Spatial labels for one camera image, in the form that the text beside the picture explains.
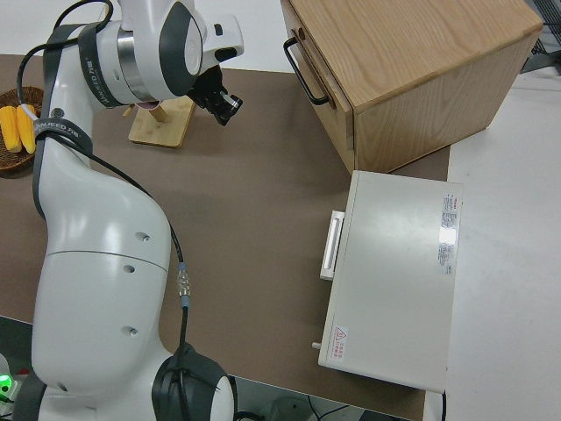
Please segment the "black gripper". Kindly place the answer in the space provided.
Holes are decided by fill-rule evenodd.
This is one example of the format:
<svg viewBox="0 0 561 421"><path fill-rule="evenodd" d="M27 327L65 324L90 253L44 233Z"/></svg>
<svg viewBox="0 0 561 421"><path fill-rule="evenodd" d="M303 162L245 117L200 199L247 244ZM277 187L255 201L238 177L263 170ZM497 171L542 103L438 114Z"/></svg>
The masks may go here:
<svg viewBox="0 0 561 421"><path fill-rule="evenodd" d="M240 97L228 94L220 68L210 68L196 78L191 99L212 113L221 126L226 126L243 104Z"/></svg>

